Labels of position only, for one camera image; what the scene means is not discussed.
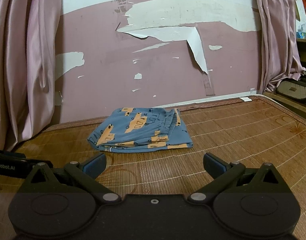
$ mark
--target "blue gripper pad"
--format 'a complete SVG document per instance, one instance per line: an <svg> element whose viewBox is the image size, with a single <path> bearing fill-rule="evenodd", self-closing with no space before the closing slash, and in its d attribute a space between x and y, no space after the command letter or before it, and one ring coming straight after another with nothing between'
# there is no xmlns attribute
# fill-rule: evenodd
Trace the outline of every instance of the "blue gripper pad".
<svg viewBox="0 0 306 240"><path fill-rule="evenodd" d="M221 176L230 168L228 163L218 159L214 155L210 155L209 153L206 153L203 156L203 166L206 172L210 174L213 179Z"/></svg>
<svg viewBox="0 0 306 240"><path fill-rule="evenodd" d="M96 179L106 168L106 156L99 153L80 164L79 168L91 178Z"/></svg>

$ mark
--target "pink wall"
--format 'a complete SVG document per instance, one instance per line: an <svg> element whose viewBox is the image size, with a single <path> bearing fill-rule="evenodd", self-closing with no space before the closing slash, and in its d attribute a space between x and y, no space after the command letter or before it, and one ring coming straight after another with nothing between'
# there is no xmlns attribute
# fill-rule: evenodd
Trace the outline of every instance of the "pink wall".
<svg viewBox="0 0 306 240"><path fill-rule="evenodd" d="M261 32L240 32L222 22L194 25L212 70L207 75L186 41L132 53L161 41L117 32L119 24L127 25L124 14L132 6L122 3L114 0L61 16L56 54L83 52L85 63L56 81L64 101L55 106L53 124L106 116L118 107L151 107L259 88ZM211 51L209 45L223 47ZM136 73L142 79L134 79Z"/></svg>

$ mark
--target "triangular hole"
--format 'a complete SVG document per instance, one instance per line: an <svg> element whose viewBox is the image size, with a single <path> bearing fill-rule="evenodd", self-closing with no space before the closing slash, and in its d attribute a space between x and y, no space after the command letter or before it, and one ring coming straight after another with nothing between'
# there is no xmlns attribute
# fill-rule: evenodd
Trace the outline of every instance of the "triangular hole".
<svg viewBox="0 0 306 240"><path fill-rule="evenodd" d="M31 180L31 183L39 183L39 182L46 182L45 176L42 173L42 170L38 170L33 179Z"/></svg>
<svg viewBox="0 0 306 240"><path fill-rule="evenodd" d="M275 183L275 184L279 183L271 170L268 170L268 172L264 176L263 182L269 182L269 183Z"/></svg>

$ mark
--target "woven mat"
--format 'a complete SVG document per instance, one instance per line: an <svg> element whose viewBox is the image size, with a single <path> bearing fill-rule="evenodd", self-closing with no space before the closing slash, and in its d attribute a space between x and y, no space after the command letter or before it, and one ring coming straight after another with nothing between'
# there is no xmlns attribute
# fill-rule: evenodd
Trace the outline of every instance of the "woven mat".
<svg viewBox="0 0 306 240"><path fill-rule="evenodd" d="M203 169L205 152L227 162L240 160L250 168L271 162L300 203L301 217L294 234L306 240L306 120L265 97L250 98L250 102L231 99L179 107L193 148L106 153L108 165L97 181L122 196L188 195L212 180ZM86 138L101 120L48 128L16 151L29 158L50 160L55 167L82 162L96 153ZM21 182L0 176L0 239L9 240L14 235L7 207Z"/></svg>

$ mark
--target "curtain fold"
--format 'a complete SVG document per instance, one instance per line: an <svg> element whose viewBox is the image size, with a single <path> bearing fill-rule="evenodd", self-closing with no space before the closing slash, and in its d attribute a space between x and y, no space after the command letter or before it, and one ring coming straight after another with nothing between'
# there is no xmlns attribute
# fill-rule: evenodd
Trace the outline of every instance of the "curtain fold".
<svg viewBox="0 0 306 240"><path fill-rule="evenodd" d="M50 123L61 0L0 0L0 149Z"/></svg>
<svg viewBox="0 0 306 240"><path fill-rule="evenodd" d="M257 0L262 23L260 92L274 92L285 78L298 80L301 66L296 42L295 1Z"/></svg>

